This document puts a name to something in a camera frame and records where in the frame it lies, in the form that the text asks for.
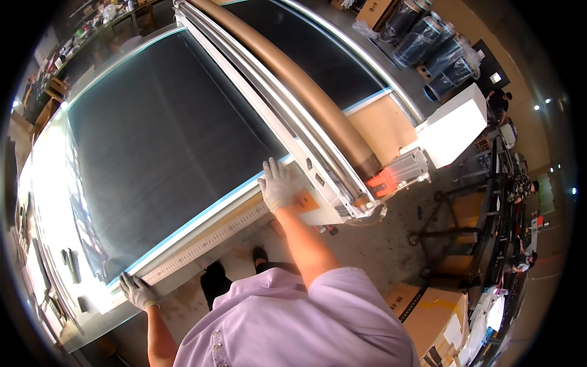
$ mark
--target roller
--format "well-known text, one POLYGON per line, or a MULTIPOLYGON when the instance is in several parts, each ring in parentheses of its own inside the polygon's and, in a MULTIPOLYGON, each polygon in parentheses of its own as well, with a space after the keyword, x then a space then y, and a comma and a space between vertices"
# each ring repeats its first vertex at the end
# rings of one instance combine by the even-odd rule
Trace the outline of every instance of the roller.
POLYGON ((187 0, 238 38, 306 105, 362 180, 381 170, 363 137, 330 97, 289 57, 248 24, 210 0, 187 0))

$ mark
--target white work glove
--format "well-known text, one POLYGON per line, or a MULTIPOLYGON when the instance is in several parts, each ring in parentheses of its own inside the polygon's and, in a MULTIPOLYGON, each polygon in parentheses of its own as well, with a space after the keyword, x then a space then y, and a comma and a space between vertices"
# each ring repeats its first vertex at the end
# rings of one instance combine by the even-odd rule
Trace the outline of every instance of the white work glove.
POLYGON ((131 280, 124 272, 119 276, 119 280, 120 289, 122 289, 124 296, 136 307, 146 311, 153 305, 159 306, 153 292, 136 275, 131 280))
POLYGON ((286 170, 280 161, 273 157, 269 162, 263 162, 264 179, 257 179, 263 200, 271 213, 281 207, 290 206, 294 202, 294 184, 289 170, 286 170))

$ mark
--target wooden board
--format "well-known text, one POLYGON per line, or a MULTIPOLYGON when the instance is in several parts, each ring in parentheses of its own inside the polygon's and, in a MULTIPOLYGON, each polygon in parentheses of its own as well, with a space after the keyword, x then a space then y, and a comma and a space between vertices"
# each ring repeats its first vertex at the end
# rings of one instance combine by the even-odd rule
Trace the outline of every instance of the wooden board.
POLYGON ((416 141, 416 130, 391 96, 383 96, 349 116, 383 166, 400 148, 416 141))

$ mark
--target measuring ruler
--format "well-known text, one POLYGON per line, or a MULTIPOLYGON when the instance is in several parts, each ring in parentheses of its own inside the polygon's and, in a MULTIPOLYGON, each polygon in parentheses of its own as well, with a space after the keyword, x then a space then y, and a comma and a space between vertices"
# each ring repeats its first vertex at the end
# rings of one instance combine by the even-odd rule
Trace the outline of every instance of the measuring ruler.
MULTIPOLYGON (((216 245, 222 243, 233 234, 239 232, 249 224, 253 223, 257 219, 261 218, 264 214, 268 213, 267 206, 262 201, 253 208, 247 210, 239 217, 226 223, 216 231, 197 241, 192 246, 188 247, 184 251, 172 256, 171 259, 164 262, 162 265, 157 267, 152 272, 145 275, 142 280, 147 285, 153 285, 159 281, 165 279, 168 275, 183 268, 199 256, 205 254, 216 245)), ((124 293, 119 291, 118 293, 111 295, 109 302, 106 303, 102 308, 99 308, 101 314, 105 314, 111 309, 121 305, 126 301, 124 293)))

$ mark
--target paper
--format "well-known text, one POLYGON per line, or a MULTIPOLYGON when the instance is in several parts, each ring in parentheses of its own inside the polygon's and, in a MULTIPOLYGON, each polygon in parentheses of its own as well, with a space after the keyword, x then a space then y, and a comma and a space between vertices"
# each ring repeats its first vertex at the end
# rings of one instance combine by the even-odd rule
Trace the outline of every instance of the paper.
POLYGON ((487 313, 487 326, 495 331, 499 331, 501 321, 504 318, 505 297, 500 296, 487 313))
POLYGON ((452 343, 456 350, 461 347, 461 322, 458 320, 457 314, 453 314, 453 317, 450 318, 443 335, 448 344, 452 343))

